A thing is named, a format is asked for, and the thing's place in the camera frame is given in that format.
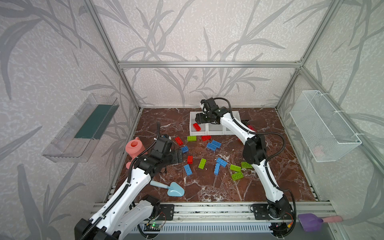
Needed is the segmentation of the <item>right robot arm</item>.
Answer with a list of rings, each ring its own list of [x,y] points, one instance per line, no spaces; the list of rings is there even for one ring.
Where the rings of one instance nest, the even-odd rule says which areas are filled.
[[[296,203],[291,190],[279,187],[270,168],[270,160],[279,155],[286,147],[282,134],[276,132],[255,132],[234,117],[230,101],[217,97],[201,100],[202,112],[196,114],[197,124],[220,124],[236,135],[244,145],[243,158],[256,171],[268,203],[268,213],[273,219],[291,214],[296,219]],[[265,135],[277,135],[283,146],[271,156],[267,155]]]

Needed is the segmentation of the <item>red lego small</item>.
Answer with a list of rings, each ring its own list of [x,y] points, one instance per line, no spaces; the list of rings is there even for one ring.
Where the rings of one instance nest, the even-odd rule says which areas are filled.
[[[193,164],[193,162],[194,162],[194,157],[193,156],[188,156],[187,163],[189,165],[191,165],[191,164]]]

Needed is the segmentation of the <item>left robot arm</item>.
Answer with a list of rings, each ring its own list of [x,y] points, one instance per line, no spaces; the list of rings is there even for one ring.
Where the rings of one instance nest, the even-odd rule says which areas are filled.
[[[175,182],[170,185],[153,180],[168,165],[183,162],[180,149],[172,149],[168,135],[158,134],[150,147],[135,157],[128,169],[125,183],[89,220],[81,219],[75,226],[76,240],[122,240],[144,220],[160,216],[160,200],[147,195],[137,205],[134,200],[142,189],[151,185],[167,190],[168,196],[182,197],[184,189]]]

